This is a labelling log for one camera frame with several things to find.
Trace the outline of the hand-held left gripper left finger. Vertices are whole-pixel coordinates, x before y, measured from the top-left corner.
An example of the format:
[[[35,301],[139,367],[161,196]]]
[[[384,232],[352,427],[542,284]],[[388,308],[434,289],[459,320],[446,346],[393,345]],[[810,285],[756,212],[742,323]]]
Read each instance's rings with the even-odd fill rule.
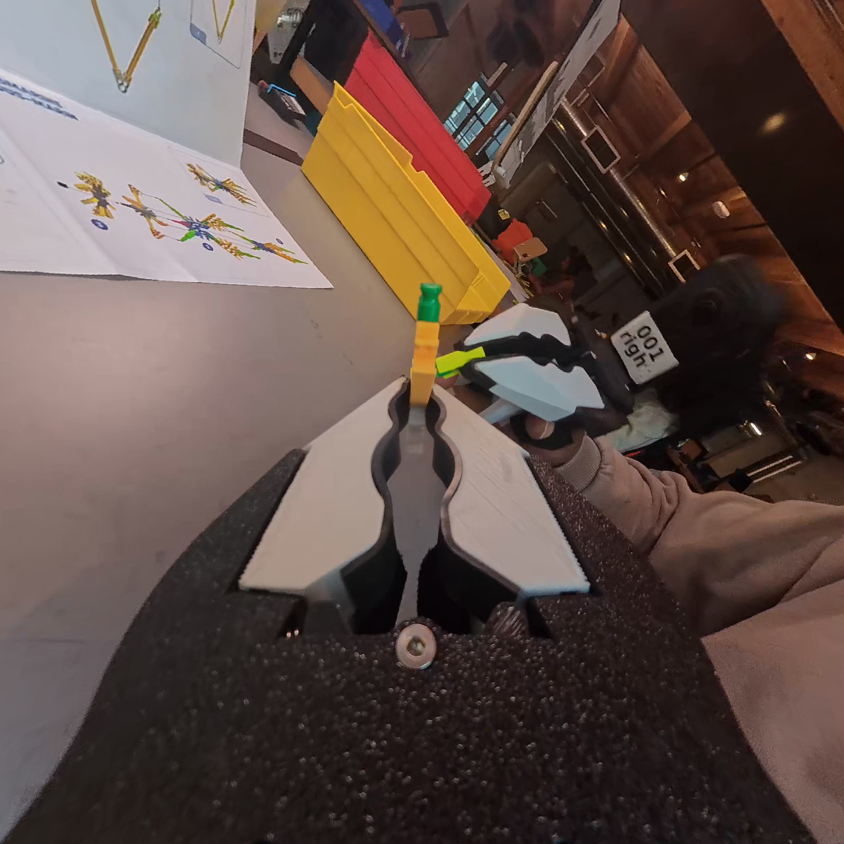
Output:
[[[304,449],[239,577],[239,589],[304,600],[343,627],[395,618],[406,580],[388,488],[401,462],[408,381],[402,377]]]

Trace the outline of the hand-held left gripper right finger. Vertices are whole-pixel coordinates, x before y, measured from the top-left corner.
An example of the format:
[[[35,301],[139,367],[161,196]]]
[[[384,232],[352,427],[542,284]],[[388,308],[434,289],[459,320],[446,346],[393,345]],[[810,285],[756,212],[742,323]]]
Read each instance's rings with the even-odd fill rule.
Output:
[[[439,386],[426,428],[444,494],[436,543],[420,565],[420,614],[440,627],[472,627],[500,604],[588,594],[528,454]]]

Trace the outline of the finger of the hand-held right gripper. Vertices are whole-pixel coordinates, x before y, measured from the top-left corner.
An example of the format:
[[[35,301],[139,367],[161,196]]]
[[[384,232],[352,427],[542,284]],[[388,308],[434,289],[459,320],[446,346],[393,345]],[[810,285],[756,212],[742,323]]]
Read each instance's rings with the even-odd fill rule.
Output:
[[[519,303],[482,322],[462,341],[462,351],[485,353],[564,353],[571,336],[560,315]]]
[[[554,363],[539,364],[524,355],[504,355],[470,360],[460,369],[460,375],[495,398],[480,414],[494,425],[521,414],[556,423],[580,409],[605,409],[598,387],[580,366],[564,371]]]

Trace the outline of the lime green toy connector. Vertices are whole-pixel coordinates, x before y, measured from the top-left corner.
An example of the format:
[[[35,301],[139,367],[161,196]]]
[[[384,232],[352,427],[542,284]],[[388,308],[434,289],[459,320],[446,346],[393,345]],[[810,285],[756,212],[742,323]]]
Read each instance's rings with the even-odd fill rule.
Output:
[[[478,346],[469,350],[455,350],[451,353],[436,358],[436,371],[438,378],[452,378],[457,376],[461,370],[475,360],[486,357],[484,348]]]

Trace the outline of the toy construction model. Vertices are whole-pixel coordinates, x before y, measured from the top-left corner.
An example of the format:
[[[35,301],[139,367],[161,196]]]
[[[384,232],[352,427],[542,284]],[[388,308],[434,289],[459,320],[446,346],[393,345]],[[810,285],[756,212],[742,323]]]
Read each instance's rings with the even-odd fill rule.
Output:
[[[407,453],[412,458],[421,458],[426,450],[426,410],[437,378],[440,293],[441,286],[438,284],[420,285],[414,353],[409,375],[409,411],[405,438]]]

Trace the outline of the yellow plastic bin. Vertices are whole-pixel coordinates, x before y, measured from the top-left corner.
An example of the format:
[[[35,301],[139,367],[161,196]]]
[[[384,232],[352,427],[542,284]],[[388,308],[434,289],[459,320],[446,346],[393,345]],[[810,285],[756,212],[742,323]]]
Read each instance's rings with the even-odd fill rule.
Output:
[[[301,170],[412,317],[439,284],[440,323],[490,317],[509,277],[412,156],[335,82]]]

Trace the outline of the grey desk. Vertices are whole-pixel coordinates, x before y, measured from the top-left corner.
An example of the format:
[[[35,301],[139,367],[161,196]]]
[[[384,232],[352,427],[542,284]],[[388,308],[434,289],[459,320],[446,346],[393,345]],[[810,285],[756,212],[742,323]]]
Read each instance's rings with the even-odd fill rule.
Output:
[[[333,285],[2,276],[2,837],[187,546],[407,373],[413,319],[250,87],[241,169]]]

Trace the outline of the orange chair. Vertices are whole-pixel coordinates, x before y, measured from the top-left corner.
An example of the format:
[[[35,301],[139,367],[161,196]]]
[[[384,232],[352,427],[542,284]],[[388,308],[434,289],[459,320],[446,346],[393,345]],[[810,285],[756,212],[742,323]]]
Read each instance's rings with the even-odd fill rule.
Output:
[[[493,246],[501,256],[502,261],[514,265],[516,262],[515,248],[532,238],[533,232],[527,224],[516,218],[511,218],[508,227],[493,240]]]

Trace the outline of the dark paned window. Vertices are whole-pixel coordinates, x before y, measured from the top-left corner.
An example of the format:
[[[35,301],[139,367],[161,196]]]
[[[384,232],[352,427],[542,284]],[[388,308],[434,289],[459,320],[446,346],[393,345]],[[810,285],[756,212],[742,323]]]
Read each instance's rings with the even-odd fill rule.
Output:
[[[491,139],[480,147],[485,150],[492,143],[493,151],[497,151],[509,132],[511,121],[508,114],[504,98],[496,90],[491,90],[489,79],[481,73],[454,106],[443,126],[459,148],[469,153],[469,148],[482,131],[490,127],[497,117],[503,116],[505,128],[494,129]]]

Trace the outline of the stack of red bins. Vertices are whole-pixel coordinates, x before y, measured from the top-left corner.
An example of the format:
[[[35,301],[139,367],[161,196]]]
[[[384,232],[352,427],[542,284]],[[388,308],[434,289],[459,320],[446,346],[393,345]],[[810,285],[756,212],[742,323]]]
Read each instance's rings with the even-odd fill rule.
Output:
[[[345,90],[410,153],[458,216],[476,223],[491,199],[483,178],[383,44],[367,35]]]

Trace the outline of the white hanging banner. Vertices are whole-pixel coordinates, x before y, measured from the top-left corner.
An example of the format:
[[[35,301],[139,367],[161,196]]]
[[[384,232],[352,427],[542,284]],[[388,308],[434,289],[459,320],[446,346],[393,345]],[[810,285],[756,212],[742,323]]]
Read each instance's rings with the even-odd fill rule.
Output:
[[[552,62],[544,71],[492,161],[491,173],[497,191],[510,188],[517,170],[554,118],[565,96],[598,48],[616,29],[620,6],[620,1],[592,2],[564,58]]]

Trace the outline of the black device with blue light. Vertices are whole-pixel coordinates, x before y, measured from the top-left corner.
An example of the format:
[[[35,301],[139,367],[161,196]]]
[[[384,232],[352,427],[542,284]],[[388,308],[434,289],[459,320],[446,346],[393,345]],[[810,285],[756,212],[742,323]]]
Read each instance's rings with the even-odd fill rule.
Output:
[[[303,124],[307,114],[295,95],[280,88],[276,84],[269,84],[263,80],[258,82],[258,96],[273,112],[289,124]]]

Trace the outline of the blue storage bins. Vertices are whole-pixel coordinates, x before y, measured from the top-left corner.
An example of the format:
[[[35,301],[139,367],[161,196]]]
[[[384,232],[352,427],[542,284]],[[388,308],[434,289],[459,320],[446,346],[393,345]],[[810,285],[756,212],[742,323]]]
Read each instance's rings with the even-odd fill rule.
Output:
[[[375,26],[391,43],[398,43],[404,38],[404,31],[394,11],[393,1],[360,1],[367,15]]]

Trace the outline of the toy instruction sheet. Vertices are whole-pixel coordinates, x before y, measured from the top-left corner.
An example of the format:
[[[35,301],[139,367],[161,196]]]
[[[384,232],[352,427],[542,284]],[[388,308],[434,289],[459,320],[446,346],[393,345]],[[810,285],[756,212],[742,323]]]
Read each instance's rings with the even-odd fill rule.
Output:
[[[255,2],[1,2],[2,271],[330,290],[240,168]]]

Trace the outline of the silver ventilation duct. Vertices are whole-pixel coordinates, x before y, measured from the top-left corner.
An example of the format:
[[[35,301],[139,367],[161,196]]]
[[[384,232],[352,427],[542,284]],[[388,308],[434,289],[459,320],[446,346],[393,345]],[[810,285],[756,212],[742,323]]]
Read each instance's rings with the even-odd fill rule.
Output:
[[[589,116],[564,99],[555,113],[553,139],[593,220],[641,284],[652,292],[685,283],[682,269],[695,271],[670,226],[660,219],[648,191],[632,184],[622,168],[618,144]]]

